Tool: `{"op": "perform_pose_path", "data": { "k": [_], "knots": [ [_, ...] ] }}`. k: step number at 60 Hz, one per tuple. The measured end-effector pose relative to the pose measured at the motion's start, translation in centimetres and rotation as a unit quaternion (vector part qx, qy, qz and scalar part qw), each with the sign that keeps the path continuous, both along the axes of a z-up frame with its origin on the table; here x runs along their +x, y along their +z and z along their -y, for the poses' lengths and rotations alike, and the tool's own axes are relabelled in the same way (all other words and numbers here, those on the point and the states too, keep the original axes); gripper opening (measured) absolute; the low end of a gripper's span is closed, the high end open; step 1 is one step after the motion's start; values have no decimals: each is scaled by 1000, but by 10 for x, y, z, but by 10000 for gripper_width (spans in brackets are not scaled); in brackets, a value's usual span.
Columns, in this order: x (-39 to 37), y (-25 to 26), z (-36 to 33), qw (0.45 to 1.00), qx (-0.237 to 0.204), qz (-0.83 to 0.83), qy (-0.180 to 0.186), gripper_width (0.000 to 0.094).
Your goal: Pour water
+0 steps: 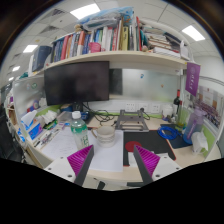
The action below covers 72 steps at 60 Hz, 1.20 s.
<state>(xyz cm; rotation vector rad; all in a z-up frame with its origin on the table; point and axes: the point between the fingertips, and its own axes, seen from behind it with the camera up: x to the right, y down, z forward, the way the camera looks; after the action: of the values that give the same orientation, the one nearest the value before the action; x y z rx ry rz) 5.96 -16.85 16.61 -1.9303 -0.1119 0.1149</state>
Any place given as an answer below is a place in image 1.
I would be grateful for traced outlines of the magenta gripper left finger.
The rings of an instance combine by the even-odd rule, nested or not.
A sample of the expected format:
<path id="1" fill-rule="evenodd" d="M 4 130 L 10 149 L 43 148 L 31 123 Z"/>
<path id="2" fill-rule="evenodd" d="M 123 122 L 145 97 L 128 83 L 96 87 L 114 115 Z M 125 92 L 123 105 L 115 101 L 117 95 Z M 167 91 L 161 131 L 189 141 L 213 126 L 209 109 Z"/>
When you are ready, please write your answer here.
<path id="1" fill-rule="evenodd" d="M 69 165 L 75 173 L 74 183 L 76 185 L 83 185 L 93 156 L 94 146 L 90 145 L 67 157 Z"/>

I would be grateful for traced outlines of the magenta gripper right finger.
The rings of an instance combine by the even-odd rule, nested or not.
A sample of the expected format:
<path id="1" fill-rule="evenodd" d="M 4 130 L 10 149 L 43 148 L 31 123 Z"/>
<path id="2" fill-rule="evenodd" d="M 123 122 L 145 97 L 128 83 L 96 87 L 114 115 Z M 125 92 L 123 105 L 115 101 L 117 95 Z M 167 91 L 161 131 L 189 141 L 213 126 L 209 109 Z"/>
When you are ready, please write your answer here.
<path id="1" fill-rule="evenodd" d="M 157 167 L 160 157 L 153 152 L 142 148 L 141 146 L 134 146 L 134 158 L 138 165 L 142 180 L 144 184 L 153 182 L 152 175 Z"/>

